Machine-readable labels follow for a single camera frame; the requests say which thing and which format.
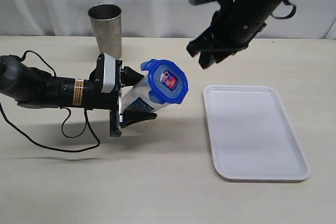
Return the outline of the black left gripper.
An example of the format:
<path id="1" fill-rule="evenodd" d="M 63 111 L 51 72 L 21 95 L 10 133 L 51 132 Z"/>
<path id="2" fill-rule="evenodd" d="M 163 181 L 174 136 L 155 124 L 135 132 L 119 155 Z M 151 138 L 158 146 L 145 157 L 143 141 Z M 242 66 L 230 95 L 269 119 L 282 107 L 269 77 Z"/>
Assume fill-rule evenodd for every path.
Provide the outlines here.
<path id="1" fill-rule="evenodd" d="M 116 60 L 116 83 L 110 93 L 102 93 L 103 80 L 103 53 L 99 54 L 96 61 L 96 67 L 89 75 L 87 89 L 84 98 L 84 107 L 86 109 L 100 109 L 109 111 L 109 134 L 111 137 L 119 137 L 121 128 L 128 127 L 143 121 L 154 120 L 156 113 L 124 110 L 122 113 L 122 122 L 120 123 L 121 114 L 121 66 L 122 61 Z M 130 67 L 125 66 L 122 69 L 122 84 L 124 87 L 133 87 L 144 78 Z"/>

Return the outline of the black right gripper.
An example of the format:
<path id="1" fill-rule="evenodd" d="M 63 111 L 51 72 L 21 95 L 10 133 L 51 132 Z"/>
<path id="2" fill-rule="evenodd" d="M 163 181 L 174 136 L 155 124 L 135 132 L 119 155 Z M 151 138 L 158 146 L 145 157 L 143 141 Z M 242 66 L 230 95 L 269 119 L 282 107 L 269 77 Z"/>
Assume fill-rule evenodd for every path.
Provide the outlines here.
<path id="1" fill-rule="evenodd" d="M 186 47 L 191 57 L 199 54 L 198 64 L 207 69 L 247 48 L 255 36 L 266 27 L 267 13 L 251 10 L 217 10 L 210 26 Z"/>

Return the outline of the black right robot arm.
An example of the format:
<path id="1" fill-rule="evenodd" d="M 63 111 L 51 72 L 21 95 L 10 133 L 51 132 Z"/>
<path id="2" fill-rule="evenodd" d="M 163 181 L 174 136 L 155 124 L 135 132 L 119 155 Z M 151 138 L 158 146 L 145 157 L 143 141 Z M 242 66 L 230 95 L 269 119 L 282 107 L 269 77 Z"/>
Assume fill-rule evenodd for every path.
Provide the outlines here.
<path id="1" fill-rule="evenodd" d="M 292 7 L 284 19 L 296 13 L 296 5 L 288 0 L 188 0 L 193 5 L 218 2 L 210 26 L 190 41 L 186 50 L 191 57 L 199 56 L 198 63 L 207 69 L 230 55 L 246 49 L 255 36 L 266 27 L 266 19 L 281 4 Z"/>

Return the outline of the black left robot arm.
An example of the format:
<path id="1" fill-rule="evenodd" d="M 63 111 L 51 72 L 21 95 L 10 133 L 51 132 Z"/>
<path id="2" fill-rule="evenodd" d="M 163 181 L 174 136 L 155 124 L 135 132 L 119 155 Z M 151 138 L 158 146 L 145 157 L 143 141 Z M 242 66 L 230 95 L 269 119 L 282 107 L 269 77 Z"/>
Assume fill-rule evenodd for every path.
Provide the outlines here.
<path id="1" fill-rule="evenodd" d="M 18 106 L 108 110 L 110 136 L 120 136 L 122 128 L 157 117 L 153 112 L 122 109 L 121 89 L 134 86 L 143 75 L 106 53 L 97 57 L 88 79 L 57 77 L 23 61 L 14 55 L 1 56 L 1 94 L 14 99 Z"/>

